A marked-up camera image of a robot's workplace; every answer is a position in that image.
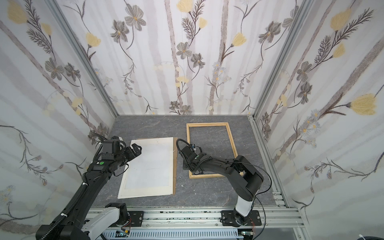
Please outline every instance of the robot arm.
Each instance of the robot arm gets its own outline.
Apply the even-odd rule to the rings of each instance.
[[[179,141],[187,145],[180,149]],[[210,171],[227,177],[238,194],[237,204],[233,210],[234,219],[228,222],[232,222],[234,227],[243,225],[248,220],[255,196],[264,181],[263,176],[244,156],[238,155],[234,159],[222,159],[201,152],[201,148],[200,153],[197,154],[194,146],[182,139],[177,140],[176,146],[183,157],[184,163],[187,165],[186,169],[189,169],[191,172]]]
[[[95,230],[97,228],[93,228],[94,232],[92,233],[92,229],[89,231],[89,228],[83,228],[84,220],[89,209],[102,187],[112,175],[115,175],[114,172],[118,166],[127,165],[127,162],[141,154],[141,147],[137,144],[132,144],[131,148],[129,146],[127,147],[119,137],[114,136],[108,140],[103,139],[102,136],[98,137],[102,139],[102,153],[99,154],[101,150],[100,146],[87,172],[82,175],[82,185],[61,214],[58,215],[50,225],[42,225],[38,229],[36,232],[37,240],[96,239],[90,237],[96,235],[100,229]],[[108,213],[104,215],[107,215],[107,217],[97,221],[99,225],[102,223],[104,226],[101,232],[113,223],[120,223],[121,225],[126,223],[128,217],[125,204],[109,204],[106,207],[106,211],[108,211]]]

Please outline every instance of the gray marble floor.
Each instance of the gray marble floor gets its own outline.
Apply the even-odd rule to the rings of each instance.
[[[110,136],[120,136],[129,144],[133,139],[151,137],[178,137],[187,139],[189,122],[229,122],[237,153],[250,163],[264,168],[250,122],[246,116],[119,116]],[[192,127],[191,142],[212,156],[233,158],[233,152],[225,127]],[[103,207],[110,202],[125,202],[127,206],[234,206],[237,194],[226,177],[189,179],[182,169],[183,160],[177,158],[176,194],[168,196],[117,199],[122,175],[112,176],[97,196],[93,206]],[[270,181],[263,173],[260,190],[268,188]],[[275,205],[272,190],[258,196],[263,205]]]

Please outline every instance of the black mounting plate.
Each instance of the black mounting plate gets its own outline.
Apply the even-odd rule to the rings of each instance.
[[[143,222],[143,211],[129,211],[129,215],[131,216],[131,227],[141,227]]]
[[[241,227],[243,227],[243,226],[250,226],[250,227],[252,227],[252,221],[253,221],[253,224],[255,226],[261,226],[262,225],[262,221],[260,219],[259,211],[252,210],[249,213],[248,220]],[[224,211],[224,210],[221,211],[221,222],[223,223],[223,226],[233,226],[233,227],[236,227],[237,223],[235,222],[235,216],[233,214],[233,210],[231,210],[231,211]]]

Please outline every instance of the yellow flower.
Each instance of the yellow flower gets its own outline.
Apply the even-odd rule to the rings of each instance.
[[[87,43],[91,46],[91,47],[97,47],[100,45],[100,42],[101,42],[101,39],[98,39],[95,35],[93,35],[92,33],[87,33],[87,35],[85,36],[85,38],[87,39]]]
[[[283,103],[283,107],[287,106],[287,97],[284,94],[277,100],[277,105],[280,105],[280,103]]]
[[[185,83],[188,83],[189,82],[189,79],[186,78],[185,76],[178,76],[176,78],[176,80],[178,80],[179,82],[185,82]]]
[[[41,27],[42,27],[42,29],[44,30],[44,32],[45,32],[46,34],[48,34],[49,36],[52,35],[52,29],[51,29],[51,26],[50,26],[49,24],[47,24],[47,23],[41,23]]]
[[[74,98],[72,101],[72,107],[76,108],[77,106],[79,106],[82,103],[83,103],[82,98]]]
[[[245,41],[246,41],[246,38],[244,37],[244,35],[242,33],[238,33],[238,34],[236,34],[235,38],[233,39],[232,45],[241,46],[241,45],[243,45],[243,43],[245,43]]]
[[[347,104],[347,107],[351,108],[359,115],[374,115],[376,113],[374,110],[376,108],[375,102],[375,96],[372,93],[369,93],[356,98],[350,104]]]
[[[199,19],[199,28],[203,28],[207,25],[208,21],[205,20],[204,18]]]
[[[8,18],[17,24],[26,23],[27,16],[23,8],[15,1],[10,1],[8,5]]]
[[[192,10],[192,5],[193,0],[180,0],[176,6],[181,12],[187,13]]]
[[[345,47],[344,47],[344,44],[341,43],[341,44],[336,48],[335,52],[333,53],[333,57],[334,57],[334,58],[341,57],[344,53],[345,53]]]
[[[331,18],[331,28],[335,31],[339,31],[347,23],[349,16],[351,15],[351,9],[340,12]]]

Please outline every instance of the tree trunk print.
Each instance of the tree trunk print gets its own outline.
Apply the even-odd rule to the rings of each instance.
[[[0,21],[0,29],[8,35],[8,37],[12,40],[12,42],[28,57],[28,59],[36,66],[36,68],[41,72],[41,74],[47,79],[49,84],[54,87],[61,95],[63,95],[64,90],[60,88],[60,86],[54,82],[51,76],[44,70],[44,68],[40,65],[40,63],[36,60],[36,58],[22,45],[22,43],[17,39],[17,37],[4,25],[2,21]],[[71,108],[76,112],[77,108],[72,107],[72,101],[69,97],[63,95],[67,103],[71,106]],[[80,118],[93,130],[97,130],[97,128],[90,122],[88,122],[87,118],[81,113]]]
[[[297,70],[298,70],[299,67],[301,66],[301,63],[303,62],[303,60],[304,60],[304,58],[306,57],[308,51],[309,51],[310,48],[312,47],[312,44],[313,44],[314,40],[316,39],[317,34],[318,34],[319,31],[320,31],[320,28],[323,26],[323,23],[324,23],[325,19],[327,18],[329,12],[331,11],[331,9],[332,9],[332,7],[333,7],[333,5],[334,5],[335,2],[336,2],[336,0],[332,0],[331,4],[328,6],[327,10],[326,10],[325,13],[323,14],[323,17],[321,18],[321,20],[320,20],[320,22],[319,22],[319,25],[317,26],[316,30],[314,31],[314,33],[313,33],[313,35],[312,35],[311,40],[309,41],[309,43],[308,43],[308,45],[307,45],[307,48],[305,49],[303,55],[301,56],[299,62],[298,62],[297,65],[296,65],[295,69],[293,70],[293,72],[292,72],[292,74],[291,74],[291,77],[290,77],[290,79],[289,79],[287,85],[288,85],[288,84],[291,84],[291,82],[292,82],[292,80],[293,80],[293,78],[294,78],[294,76],[295,76]],[[283,92],[282,92],[281,94],[282,94],[282,95],[285,94],[286,91],[287,91],[287,87],[284,88],[284,90],[283,90]],[[275,106],[273,107],[272,113],[276,111],[277,107],[278,107],[278,105],[275,104]],[[269,123],[270,123],[270,121],[272,120],[272,116],[273,116],[273,114],[270,114],[270,115],[269,115],[269,118],[268,118],[266,124],[269,124]]]
[[[169,28],[169,33],[170,33],[172,60],[173,60],[173,64],[175,66],[178,66],[179,64],[177,63],[177,58],[176,58],[175,31],[173,30],[172,15],[170,13],[169,0],[165,0],[164,3],[165,3],[165,7],[166,7],[166,12],[167,12],[167,22],[168,22],[168,28]],[[175,83],[178,82],[176,80],[178,76],[179,76],[179,72],[177,70],[175,70]],[[182,106],[183,105],[183,100],[181,99],[180,87],[176,87],[176,94],[178,96],[177,100],[178,100],[180,106]]]
[[[225,51],[225,42],[227,41],[227,23],[228,23],[228,4],[229,0],[224,0],[223,3],[223,13],[221,15],[221,40],[220,40],[220,47],[219,47],[219,55],[218,55],[218,63],[222,63],[224,51]],[[212,115],[214,113],[214,97],[215,97],[215,90],[216,90],[216,83],[215,79],[212,79],[213,85],[211,86],[211,90],[209,92],[209,105],[212,106],[212,109],[209,110],[209,114]]]
[[[329,102],[319,111],[319,119],[325,116],[325,113],[329,111],[330,108],[335,106],[340,99],[345,95],[357,82],[359,77],[363,74],[363,72],[370,66],[370,64],[376,59],[376,57],[379,55],[379,53],[384,48],[384,37],[381,38],[369,51],[369,53],[363,58],[363,60],[360,62],[360,64],[353,70],[351,75],[349,76],[348,80],[342,85],[342,87],[332,96],[332,98],[329,100]],[[300,133],[292,134],[290,138],[284,143],[283,147],[281,148],[281,152],[285,152],[287,147],[295,141],[300,136]],[[279,160],[280,156],[275,156],[273,159],[273,162],[276,162]]]

